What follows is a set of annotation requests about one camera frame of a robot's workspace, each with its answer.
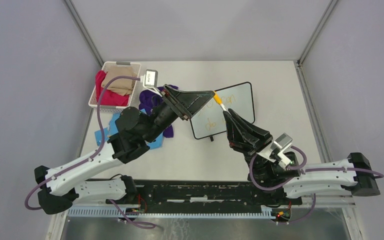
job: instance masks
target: white table surface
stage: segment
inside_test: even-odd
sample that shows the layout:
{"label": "white table surface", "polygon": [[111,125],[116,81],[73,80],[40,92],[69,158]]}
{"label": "white table surface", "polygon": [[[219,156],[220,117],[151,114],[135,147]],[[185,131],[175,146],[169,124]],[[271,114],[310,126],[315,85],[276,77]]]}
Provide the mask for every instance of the white table surface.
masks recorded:
{"label": "white table surface", "polygon": [[[293,138],[308,163],[320,163],[320,156],[292,61],[156,61],[142,62],[142,70],[158,71],[158,85],[172,84],[180,90],[216,90],[242,82],[252,83],[255,125],[270,131],[276,139],[282,133]],[[104,128],[112,113],[102,113]],[[164,138],[161,148],[149,150],[128,164],[96,175],[115,174],[149,180],[246,181],[248,166],[241,153],[229,148],[225,133],[196,140],[189,121],[176,120],[174,138]],[[94,110],[81,154],[97,147],[94,132],[99,129]]]}

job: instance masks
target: plastic basket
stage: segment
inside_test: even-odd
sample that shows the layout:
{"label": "plastic basket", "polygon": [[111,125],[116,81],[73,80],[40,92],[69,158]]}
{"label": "plastic basket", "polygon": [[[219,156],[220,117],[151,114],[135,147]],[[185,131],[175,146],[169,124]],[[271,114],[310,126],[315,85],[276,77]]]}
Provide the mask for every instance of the plastic basket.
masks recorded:
{"label": "plastic basket", "polygon": [[[126,62],[126,61],[106,61],[102,66],[102,71],[108,72],[109,67],[112,66],[119,66],[122,67],[132,67],[133,71],[137,74],[137,77],[140,77],[141,74],[141,64],[139,62]],[[128,108],[130,106],[135,106],[138,104],[139,101],[139,94],[142,91],[142,86],[140,81],[135,81],[133,91],[128,98],[128,104],[127,106],[108,106],[108,105],[101,105],[100,106],[100,112],[101,113],[121,113],[123,109]],[[98,107],[97,103],[97,89],[96,86],[93,87],[92,95],[89,98],[89,106],[96,109]]]}

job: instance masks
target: beige cloth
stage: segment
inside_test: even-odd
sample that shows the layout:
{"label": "beige cloth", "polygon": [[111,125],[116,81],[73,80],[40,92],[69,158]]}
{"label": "beige cloth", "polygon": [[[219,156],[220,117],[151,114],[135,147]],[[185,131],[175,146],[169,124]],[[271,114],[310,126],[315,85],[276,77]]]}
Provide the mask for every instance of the beige cloth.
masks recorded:
{"label": "beige cloth", "polygon": [[[131,66],[111,66],[106,73],[105,79],[102,81],[102,88],[104,88],[111,79],[117,76],[136,77],[137,74],[133,72],[133,68]],[[113,81],[107,89],[124,96],[132,94],[134,86],[134,80],[120,78]]]}

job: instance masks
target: yellow marker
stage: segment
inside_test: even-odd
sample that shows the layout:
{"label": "yellow marker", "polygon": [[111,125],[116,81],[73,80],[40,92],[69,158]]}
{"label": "yellow marker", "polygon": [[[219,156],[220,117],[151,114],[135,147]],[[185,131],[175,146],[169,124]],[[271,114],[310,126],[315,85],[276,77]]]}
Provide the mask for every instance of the yellow marker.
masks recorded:
{"label": "yellow marker", "polygon": [[219,97],[219,95],[217,95],[216,92],[214,92],[214,96],[213,96],[215,102],[220,105],[221,109],[223,109],[223,111],[227,111],[225,105],[223,104],[222,102],[222,99]]}

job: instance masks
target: whiteboard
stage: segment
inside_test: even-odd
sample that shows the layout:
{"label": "whiteboard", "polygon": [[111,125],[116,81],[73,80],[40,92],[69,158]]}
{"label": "whiteboard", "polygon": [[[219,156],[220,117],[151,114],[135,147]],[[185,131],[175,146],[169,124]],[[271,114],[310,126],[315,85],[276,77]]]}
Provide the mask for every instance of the whiteboard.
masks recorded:
{"label": "whiteboard", "polygon": [[[243,82],[215,91],[227,109],[233,109],[239,116],[250,123],[256,120],[254,114],[253,87],[250,82]],[[196,139],[220,134],[226,131],[226,121],[222,108],[211,99],[190,120],[193,136]]]}

